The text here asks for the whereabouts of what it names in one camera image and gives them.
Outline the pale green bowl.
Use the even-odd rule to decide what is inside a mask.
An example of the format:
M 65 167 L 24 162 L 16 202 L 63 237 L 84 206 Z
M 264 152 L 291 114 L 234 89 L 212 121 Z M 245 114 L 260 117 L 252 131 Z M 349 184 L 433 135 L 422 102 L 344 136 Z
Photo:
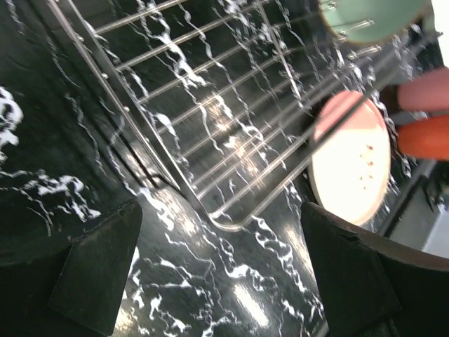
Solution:
M 384 42 L 416 22 L 430 7 L 424 0 L 319 1 L 318 10 L 328 30 L 351 44 Z

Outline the chrome wire dish rack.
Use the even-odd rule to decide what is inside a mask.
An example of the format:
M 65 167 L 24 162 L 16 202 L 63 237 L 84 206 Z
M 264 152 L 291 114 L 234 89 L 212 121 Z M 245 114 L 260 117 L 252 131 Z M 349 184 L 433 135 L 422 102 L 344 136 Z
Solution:
M 436 37 L 414 23 L 359 45 L 319 1 L 45 1 L 142 150 L 198 216 L 225 231 L 293 223 L 311 192 L 316 107 L 342 89 L 361 105 Z

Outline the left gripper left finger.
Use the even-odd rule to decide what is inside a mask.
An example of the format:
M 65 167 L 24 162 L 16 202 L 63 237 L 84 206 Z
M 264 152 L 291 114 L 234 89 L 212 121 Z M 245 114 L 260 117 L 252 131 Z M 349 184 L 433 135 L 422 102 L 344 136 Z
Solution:
M 130 200 L 25 242 L 1 237 L 2 336 L 111 336 L 142 224 Z

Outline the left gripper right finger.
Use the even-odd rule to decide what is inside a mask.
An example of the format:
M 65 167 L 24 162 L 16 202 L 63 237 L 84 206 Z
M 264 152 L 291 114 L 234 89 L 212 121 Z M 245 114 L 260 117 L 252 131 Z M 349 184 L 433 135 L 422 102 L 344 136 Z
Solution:
M 301 224 L 331 336 L 448 335 L 448 259 L 309 201 Z

